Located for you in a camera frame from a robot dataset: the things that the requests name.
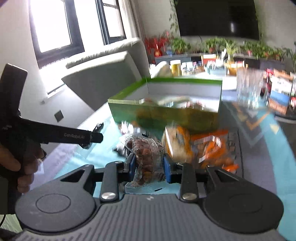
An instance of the cardboard box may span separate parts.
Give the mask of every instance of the cardboard box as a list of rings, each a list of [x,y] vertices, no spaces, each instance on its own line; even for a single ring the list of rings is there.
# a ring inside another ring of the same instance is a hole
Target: cardboard box
[[[194,133],[218,128],[222,81],[205,79],[145,78],[108,100],[115,122],[136,121],[141,126],[162,128],[172,122]],[[159,106],[163,100],[184,96],[205,105],[208,111]],[[140,100],[150,98],[151,102]]]
[[[268,107],[274,109],[281,115],[286,115],[291,102],[293,82],[283,77],[272,76],[271,92]]]

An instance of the gray sofa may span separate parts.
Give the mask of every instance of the gray sofa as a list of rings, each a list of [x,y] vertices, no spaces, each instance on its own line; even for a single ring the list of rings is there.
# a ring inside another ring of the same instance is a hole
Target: gray sofa
[[[93,110],[130,84],[150,77],[144,43],[139,38],[102,47],[99,53],[69,58],[62,81]]]

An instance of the human hand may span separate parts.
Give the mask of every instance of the human hand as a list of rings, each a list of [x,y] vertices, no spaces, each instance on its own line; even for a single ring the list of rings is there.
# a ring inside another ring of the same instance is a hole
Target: human hand
[[[37,172],[39,166],[39,160],[44,157],[43,150],[40,144],[29,142],[23,157],[23,171],[24,176],[21,176],[17,180],[17,190],[21,193],[26,193],[30,190],[30,185],[34,181],[34,173]],[[0,165],[8,170],[17,172],[21,168],[21,164],[10,151],[0,144]]]

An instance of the black tv screen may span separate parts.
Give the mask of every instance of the black tv screen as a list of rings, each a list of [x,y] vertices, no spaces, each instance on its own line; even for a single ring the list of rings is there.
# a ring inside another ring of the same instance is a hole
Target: black tv screen
[[[259,39],[254,0],[178,0],[181,36]]]

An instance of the clear glass cup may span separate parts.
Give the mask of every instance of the clear glass cup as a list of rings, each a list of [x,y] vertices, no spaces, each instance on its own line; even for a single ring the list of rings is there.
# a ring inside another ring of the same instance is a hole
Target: clear glass cup
[[[174,77],[182,76],[181,60],[172,60],[170,62],[170,65],[171,65],[171,71]]]
[[[266,107],[268,86],[264,81],[264,71],[258,69],[237,70],[237,102],[248,109]]]

